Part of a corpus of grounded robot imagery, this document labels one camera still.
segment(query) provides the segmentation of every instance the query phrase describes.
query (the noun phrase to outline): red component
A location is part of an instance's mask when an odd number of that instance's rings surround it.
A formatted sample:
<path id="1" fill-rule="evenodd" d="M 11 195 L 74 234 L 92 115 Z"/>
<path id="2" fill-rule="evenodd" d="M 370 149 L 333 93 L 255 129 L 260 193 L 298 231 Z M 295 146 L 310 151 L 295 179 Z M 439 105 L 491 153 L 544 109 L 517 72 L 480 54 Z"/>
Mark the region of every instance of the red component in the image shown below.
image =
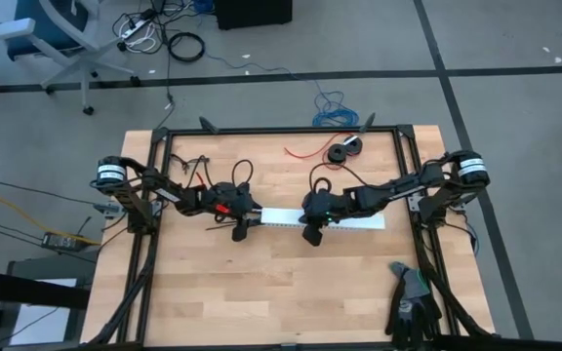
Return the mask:
<path id="1" fill-rule="evenodd" d="M 223 214 L 229 213 L 229 209 L 221 204 L 216 205 L 216 211 L 222 212 Z"/>

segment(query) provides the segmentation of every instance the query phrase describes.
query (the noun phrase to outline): tape roll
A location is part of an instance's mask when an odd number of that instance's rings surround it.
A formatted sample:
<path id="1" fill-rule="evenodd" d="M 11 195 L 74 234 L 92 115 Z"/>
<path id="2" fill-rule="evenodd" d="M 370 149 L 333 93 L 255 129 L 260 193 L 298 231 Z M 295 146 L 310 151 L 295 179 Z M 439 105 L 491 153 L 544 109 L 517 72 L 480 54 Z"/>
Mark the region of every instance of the tape roll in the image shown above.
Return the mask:
<path id="1" fill-rule="evenodd" d="M 346 148 L 342 144 L 333 144 L 327 152 L 329 162 L 342 164 L 346 161 Z"/>
<path id="2" fill-rule="evenodd" d="M 349 136 L 343 141 L 343 145 L 348 155 L 357 155 L 361 153 L 363 141 L 358 136 Z"/>

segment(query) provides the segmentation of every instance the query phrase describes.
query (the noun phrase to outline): blue cable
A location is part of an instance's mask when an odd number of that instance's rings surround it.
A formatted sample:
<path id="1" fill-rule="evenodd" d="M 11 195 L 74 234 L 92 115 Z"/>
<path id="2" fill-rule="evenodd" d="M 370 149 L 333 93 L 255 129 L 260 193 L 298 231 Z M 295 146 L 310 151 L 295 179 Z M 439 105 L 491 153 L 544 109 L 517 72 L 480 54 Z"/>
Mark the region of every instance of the blue cable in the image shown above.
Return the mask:
<path id="1" fill-rule="evenodd" d="M 320 87 L 320 83 L 318 83 L 317 80 L 301 79 L 286 67 L 265 68 L 255 62 L 246 62 L 244 64 L 236 66 L 229 63 L 224 58 L 214 57 L 210 55 L 207 51 L 205 52 L 205 56 L 210 59 L 219 60 L 233 69 L 241 69 L 248 66 L 255 66 L 265 72 L 273 72 L 273 71 L 280 70 L 286 72 L 292 78 L 298 81 L 315 83 L 319 93 L 313 99 L 313 104 L 316 106 L 316 109 L 318 110 L 318 113 L 316 113 L 316 115 L 313 116 L 313 120 L 311 122 L 313 126 L 347 127 L 347 126 L 355 126 L 359 122 L 359 115 L 357 115 L 355 111 L 343 105 L 342 103 L 343 92 L 341 91 L 323 92 L 322 87 Z M 330 96 L 336 96 L 339 97 L 340 99 L 334 100 L 333 98 L 329 98 Z"/>

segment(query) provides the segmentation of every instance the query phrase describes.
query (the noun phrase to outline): gray floor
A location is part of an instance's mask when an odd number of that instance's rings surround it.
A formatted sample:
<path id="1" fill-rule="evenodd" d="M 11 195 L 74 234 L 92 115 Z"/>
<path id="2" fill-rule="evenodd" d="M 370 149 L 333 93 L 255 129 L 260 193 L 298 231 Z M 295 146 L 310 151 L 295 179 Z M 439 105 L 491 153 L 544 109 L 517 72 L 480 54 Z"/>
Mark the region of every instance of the gray floor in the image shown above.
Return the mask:
<path id="1" fill-rule="evenodd" d="M 14 12 L 0 1 L 0 20 Z M 100 36 L 138 0 L 107 0 Z M 424 0 L 447 68 L 554 65 L 562 59 L 562 0 L 465 2 Z M 184 19 L 174 28 L 199 33 L 210 53 L 235 64 L 250 60 L 295 72 L 432 69 L 413 1 L 295 0 L 294 20 L 282 26 L 219 31 L 215 18 Z M 108 59 L 136 69 L 142 79 L 165 77 L 167 56 L 123 55 Z M 265 74 L 227 69 L 204 58 L 173 61 L 171 77 Z M 8 60 L 0 45 L 0 85 L 36 84 L 56 67 L 45 58 Z M 102 79 L 123 77 L 102 75 Z M 459 148 L 437 78 L 327 80 L 362 119 L 377 112 L 378 124 L 437 124 L 447 147 Z M 506 248 L 535 337 L 562 340 L 562 74 L 452 79 L 475 149 L 487 160 L 489 188 Z M 177 113 L 170 128 L 195 128 L 198 116 L 220 127 L 307 126 L 315 113 L 315 86 L 305 82 L 173 87 Z M 0 180 L 69 196 L 101 200 L 88 186 L 97 160 L 120 151 L 125 131 L 151 129 L 164 116 L 164 88 L 94 90 L 93 117 L 80 111 L 79 93 L 0 95 Z M 0 195 L 61 230 L 98 238 L 102 220 L 92 209 L 0 186 Z M 481 237 L 478 262 L 499 333 L 516 330 L 496 259 L 473 206 L 470 221 Z M 0 206 L 0 222 L 39 234 Z M 0 272 L 8 261 L 51 255 L 0 237 Z"/>

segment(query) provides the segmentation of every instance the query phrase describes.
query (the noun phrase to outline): office chair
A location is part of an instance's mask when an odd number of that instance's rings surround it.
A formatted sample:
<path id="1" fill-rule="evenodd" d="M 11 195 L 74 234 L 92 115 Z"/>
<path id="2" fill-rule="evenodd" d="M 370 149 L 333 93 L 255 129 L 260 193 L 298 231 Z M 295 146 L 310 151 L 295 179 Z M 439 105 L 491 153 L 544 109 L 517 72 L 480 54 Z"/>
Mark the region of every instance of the office chair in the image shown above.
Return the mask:
<path id="1" fill-rule="evenodd" d="M 83 111 L 87 115 L 95 111 L 88 103 L 88 92 L 89 76 L 99 77 L 97 68 L 127 73 L 132 85 L 141 84 L 133 70 L 100 61 L 120 38 L 103 45 L 95 41 L 99 7 L 100 0 L 18 0 L 15 20 L 0 23 L 0 40 L 7 41 L 11 60 L 42 54 L 63 67 L 40 83 L 47 94 L 54 91 L 51 84 L 73 73 L 80 74 Z"/>

